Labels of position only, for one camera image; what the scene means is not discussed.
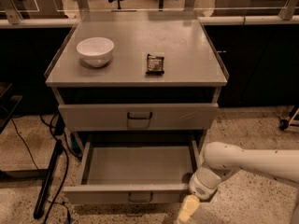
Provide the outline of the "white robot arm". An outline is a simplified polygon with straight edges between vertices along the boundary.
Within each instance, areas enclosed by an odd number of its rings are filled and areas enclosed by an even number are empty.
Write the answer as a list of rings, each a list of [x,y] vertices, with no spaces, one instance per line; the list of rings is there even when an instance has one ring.
[[[243,149],[212,142],[204,148],[203,160],[190,179],[190,195],[185,197],[174,224],[186,224],[200,202],[211,198],[219,184],[239,170],[289,185],[299,184],[299,150]]]

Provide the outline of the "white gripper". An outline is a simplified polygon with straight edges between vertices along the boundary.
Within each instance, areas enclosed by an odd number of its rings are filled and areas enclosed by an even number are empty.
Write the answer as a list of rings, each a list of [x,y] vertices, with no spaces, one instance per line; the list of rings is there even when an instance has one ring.
[[[210,199],[216,192],[220,183],[221,178],[209,168],[198,168],[192,175],[189,182],[189,189],[193,195],[185,197],[179,209],[176,224],[186,224],[190,217],[198,209],[200,200],[206,201]]]

